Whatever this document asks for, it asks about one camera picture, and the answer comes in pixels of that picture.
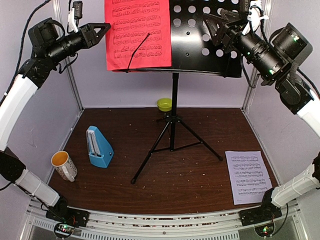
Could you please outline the red sheet music paper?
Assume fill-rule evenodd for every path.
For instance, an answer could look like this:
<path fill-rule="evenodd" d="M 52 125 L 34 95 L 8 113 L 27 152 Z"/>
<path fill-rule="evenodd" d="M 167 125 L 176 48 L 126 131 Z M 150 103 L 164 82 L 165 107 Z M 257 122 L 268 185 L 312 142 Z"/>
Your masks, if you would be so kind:
<path fill-rule="evenodd" d="M 106 0 L 108 71 L 172 66 L 170 3 L 167 0 Z"/>

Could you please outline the black music stand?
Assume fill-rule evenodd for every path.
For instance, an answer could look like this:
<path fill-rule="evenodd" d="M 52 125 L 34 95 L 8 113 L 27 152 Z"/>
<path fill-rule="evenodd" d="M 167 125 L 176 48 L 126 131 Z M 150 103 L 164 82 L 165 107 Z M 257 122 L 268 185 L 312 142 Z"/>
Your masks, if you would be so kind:
<path fill-rule="evenodd" d="M 175 147 L 176 125 L 181 124 L 196 139 L 195 145 L 204 145 L 220 161 L 224 158 L 219 155 L 208 143 L 195 133 L 177 114 L 178 102 L 178 80 L 180 73 L 213 74 L 222 77 L 238 78 L 241 76 L 240 57 L 232 57 L 230 53 L 221 52 L 220 47 L 215 47 L 211 41 L 211 36 L 203 22 L 203 8 L 210 8 L 211 12 L 216 12 L 218 7 L 213 1 L 192 1 L 186 0 L 178 2 L 169 1 L 171 19 L 171 67 L 147 67 L 147 68 L 124 68 L 120 72 L 171 72 L 172 73 L 172 109 L 165 113 L 162 120 L 165 126 L 149 150 L 147 156 L 131 180 L 135 184 L 140 173 L 145 167 L 153 153 L 159 152 L 157 148 L 159 142 L 166 132 L 169 133 L 170 145 L 167 150 L 177 151 Z"/>

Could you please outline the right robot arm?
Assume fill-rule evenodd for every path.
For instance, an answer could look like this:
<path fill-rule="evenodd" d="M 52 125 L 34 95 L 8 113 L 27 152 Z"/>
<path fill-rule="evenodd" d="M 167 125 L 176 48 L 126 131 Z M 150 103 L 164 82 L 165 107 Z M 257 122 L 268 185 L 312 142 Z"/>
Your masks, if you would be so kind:
<path fill-rule="evenodd" d="M 297 74 L 313 47 L 291 23 L 270 38 L 259 37 L 253 22 L 262 29 L 266 18 L 256 5 L 247 13 L 223 9 L 219 16 L 203 14 L 212 43 L 225 53 L 235 51 L 246 58 L 260 73 L 261 84 L 274 85 L 281 102 L 319 135 L 320 94 L 304 73 Z"/>

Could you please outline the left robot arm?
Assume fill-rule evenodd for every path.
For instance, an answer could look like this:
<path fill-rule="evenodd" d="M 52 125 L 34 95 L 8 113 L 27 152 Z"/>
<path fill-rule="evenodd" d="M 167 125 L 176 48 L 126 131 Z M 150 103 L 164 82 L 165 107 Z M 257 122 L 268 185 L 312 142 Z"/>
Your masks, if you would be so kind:
<path fill-rule="evenodd" d="M 51 71 L 67 57 L 96 46 L 111 28 L 110 23 L 87 23 L 77 31 L 59 36 L 56 27 L 61 26 L 56 20 L 47 18 L 28 31 L 33 55 L 18 70 L 0 105 L 0 174 L 52 208 L 53 215 L 61 222 L 67 222 L 72 218 L 72 211 L 62 203 L 62 196 L 28 170 L 8 149 L 18 118 Z"/>

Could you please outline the green plastic bowl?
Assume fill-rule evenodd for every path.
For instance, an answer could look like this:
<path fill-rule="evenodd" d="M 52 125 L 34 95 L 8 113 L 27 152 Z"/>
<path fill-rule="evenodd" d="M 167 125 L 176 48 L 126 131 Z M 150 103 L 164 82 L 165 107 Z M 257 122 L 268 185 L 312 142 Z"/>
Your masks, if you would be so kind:
<path fill-rule="evenodd" d="M 157 100 L 157 107 L 161 112 L 169 112 L 172 110 L 172 99 L 171 98 L 160 98 Z"/>

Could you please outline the blue metronome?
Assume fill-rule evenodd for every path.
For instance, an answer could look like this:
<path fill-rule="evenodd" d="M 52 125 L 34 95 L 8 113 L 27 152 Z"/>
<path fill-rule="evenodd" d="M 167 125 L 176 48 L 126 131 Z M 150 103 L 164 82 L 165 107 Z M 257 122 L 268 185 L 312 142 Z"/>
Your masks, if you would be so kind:
<path fill-rule="evenodd" d="M 107 168 L 114 157 L 114 150 L 96 126 L 86 130 L 87 148 L 90 163 L 98 168 Z"/>

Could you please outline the white patterned mug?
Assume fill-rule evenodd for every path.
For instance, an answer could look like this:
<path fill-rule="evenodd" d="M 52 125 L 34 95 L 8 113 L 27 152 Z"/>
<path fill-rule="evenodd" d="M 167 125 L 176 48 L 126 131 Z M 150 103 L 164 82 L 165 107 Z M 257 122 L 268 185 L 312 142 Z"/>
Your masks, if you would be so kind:
<path fill-rule="evenodd" d="M 78 170 L 66 151 L 56 152 L 51 158 L 51 164 L 65 181 L 75 182 Z"/>

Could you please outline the white sheet music paper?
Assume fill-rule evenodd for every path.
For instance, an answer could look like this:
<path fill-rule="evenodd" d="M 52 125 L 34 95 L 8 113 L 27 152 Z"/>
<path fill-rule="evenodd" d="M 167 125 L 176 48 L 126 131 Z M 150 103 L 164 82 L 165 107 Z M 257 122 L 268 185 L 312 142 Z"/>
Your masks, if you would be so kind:
<path fill-rule="evenodd" d="M 260 151 L 225 152 L 233 203 L 261 203 L 272 182 Z"/>

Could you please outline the right aluminium corner post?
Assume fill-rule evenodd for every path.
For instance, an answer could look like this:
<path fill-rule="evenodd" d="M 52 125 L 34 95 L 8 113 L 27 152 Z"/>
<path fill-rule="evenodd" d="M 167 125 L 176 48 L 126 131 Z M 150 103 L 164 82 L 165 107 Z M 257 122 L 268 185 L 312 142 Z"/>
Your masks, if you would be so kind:
<path fill-rule="evenodd" d="M 269 25 L 270 25 L 269 23 L 267 23 L 267 21 L 270 19 L 271 12 L 272 12 L 272 0 L 251 0 L 250 1 L 249 12 L 252 12 L 253 14 L 253 16 L 250 17 L 253 21 L 260 18 L 260 15 L 261 15 L 260 10 L 258 8 L 256 10 L 253 10 L 255 6 L 259 7 L 263 11 L 263 15 L 265 16 L 264 24 L 263 24 L 264 25 L 263 32 L 265 35 L 267 35 L 269 31 Z M 253 103 L 255 92 L 258 87 L 259 78 L 260 78 L 260 73 L 255 67 L 253 67 L 249 80 L 250 80 L 250 84 L 255 88 L 252 88 L 250 86 L 248 87 L 245 95 L 245 100 L 242 106 L 242 110 L 246 114 L 249 113 L 250 106 Z"/>

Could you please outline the aluminium corner post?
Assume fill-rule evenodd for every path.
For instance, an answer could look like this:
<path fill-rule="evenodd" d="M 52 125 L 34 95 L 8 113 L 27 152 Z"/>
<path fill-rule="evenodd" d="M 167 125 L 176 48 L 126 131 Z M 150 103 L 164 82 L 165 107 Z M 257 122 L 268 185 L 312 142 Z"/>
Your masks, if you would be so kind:
<path fill-rule="evenodd" d="M 270 19 L 271 12 L 272 12 L 272 0 L 251 0 L 250 1 L 249 12 L 252 12 L 253 14 L 253 16 L 250 17 L 253 21 L 260 18 L 260 15 L 261 15 L 260 10 L 258 8 L 256 10 L 253 10 L 255 6 L 259 7 L 263 11 L 263 15 L 265 16 L 264 24 L 263 24 L 264 25 L 263 32 L 265 35 L 267 35 L 269 31 L 269 25 L 270 25 L 269 23 L 267 23 L 267 21 Z M 246 114 L 249 113 L 250 106 L 253 103 L 255 92 L 258 87 L 259 78 L 260 78 L 260 73 L 255 67 L 253 67 L 249 80 L 250 80 L 250 84 L 255 88 L 252 88 L 250 86 L 248 87 L 245 95 L 245 100 L 242 106 L 242 110 Z"/>
<path fill-rule="evenodd" d="M 63 18 L 62 18 L 62 12 L 61 12 L 61 6 L 60 6 L 60 1 L 59 0 L 53 0 L 52 1 L 52 5 L 53 5 L 53 13 L 54 13 L 54 18 L 56 21 L 58 21 L 59 23 L 61 23 L 63 25 Z M 77 88 L 77 84 L 76 84 L 76 80 L 75 80 L 75 76 L 74 76 L 74 72 L 73 72 L 73 68 L 72 66 L 68 66 L 65 69 L 65 72 L 67 74 L 68 77 L 68 81 L 70 83 L 70 87 L 71 87 L 71 91 L 72 94 L 75 98 L 77 107 L 79 109 L 80 112 L 82 112 L 84 110 L 81 98 L 80 98 L 80 94 Z"/>

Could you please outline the left aluminium corner post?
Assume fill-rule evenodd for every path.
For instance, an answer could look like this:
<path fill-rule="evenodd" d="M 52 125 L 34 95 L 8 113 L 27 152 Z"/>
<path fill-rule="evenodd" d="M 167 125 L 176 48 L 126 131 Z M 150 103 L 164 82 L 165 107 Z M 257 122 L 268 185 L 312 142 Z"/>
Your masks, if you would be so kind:
<path fill-rule="evenodd" d="M 53 0 L 52 1 L 52 5 L 53 5 L 53 13 L 54 13 L 54 18 L 56 21 L 58 21 L 59 23 L 61 23 L 63 25 L 63 18 L 62 18 L 62 12 L 61 12 L 61 6 L 60 6 L 60 1 L 59 0 Z M 79 109 L 80 112 L 82 112 L 84 110 L 81 98 L 80 98 L 80 94 L 77 88 L 77 84 L 76 84 L 76 80 L 75 80 L 75 76 L 74 76 L 74 72 L 73 72 L 73 68 L 72 66 L 68 66 L 65 69 L 65 72 L 67 74 L 68 77 L 68 81 L 70 83 L 70 87 L 71 87 L 71 91 L 72 94 L 75 98 L 77 107 Z"/>

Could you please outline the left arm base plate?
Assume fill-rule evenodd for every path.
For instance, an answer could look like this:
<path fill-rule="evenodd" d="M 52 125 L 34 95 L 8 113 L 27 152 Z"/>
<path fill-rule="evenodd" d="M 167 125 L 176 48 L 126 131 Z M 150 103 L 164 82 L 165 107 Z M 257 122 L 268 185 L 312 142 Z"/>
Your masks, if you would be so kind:
<path fill-rule="evenodd" d="M 54 235 L 62 240 L 69 238 L 79 227 L 86 227 L 90 213 L 68 206 L 62 208 L 48 206 L 45 217 L 57 221 L 53 227 Z"/>

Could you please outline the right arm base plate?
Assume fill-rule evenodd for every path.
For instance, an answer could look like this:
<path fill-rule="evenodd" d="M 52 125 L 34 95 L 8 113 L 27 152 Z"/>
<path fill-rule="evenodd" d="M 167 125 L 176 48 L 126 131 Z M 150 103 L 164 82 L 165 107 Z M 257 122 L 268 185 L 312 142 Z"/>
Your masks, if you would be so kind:
<path fill-rule="evenodd" d="M 255 207 L 239 212 L 243 227 L 254 226 L 254 231 L 259 237 L 268 238 L 276 232 L 275 219 L 282 216 L 278 207 Z"/>

